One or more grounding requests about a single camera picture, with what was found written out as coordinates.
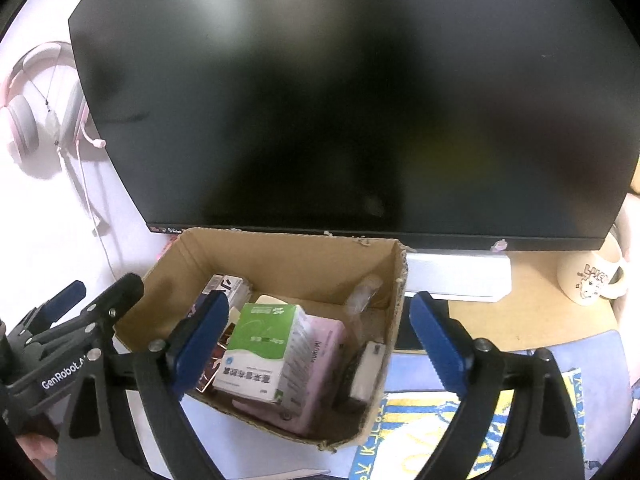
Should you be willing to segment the person's left hand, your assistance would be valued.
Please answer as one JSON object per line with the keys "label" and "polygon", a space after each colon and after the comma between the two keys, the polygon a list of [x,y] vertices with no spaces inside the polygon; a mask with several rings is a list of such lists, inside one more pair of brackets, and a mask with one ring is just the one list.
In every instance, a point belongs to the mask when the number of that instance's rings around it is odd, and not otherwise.
{"label": "person's left hand", "polygon": [[42,463],[58,455],[58,444],[55,440],[41,434],[22,434],[15,440],[33,463]]}

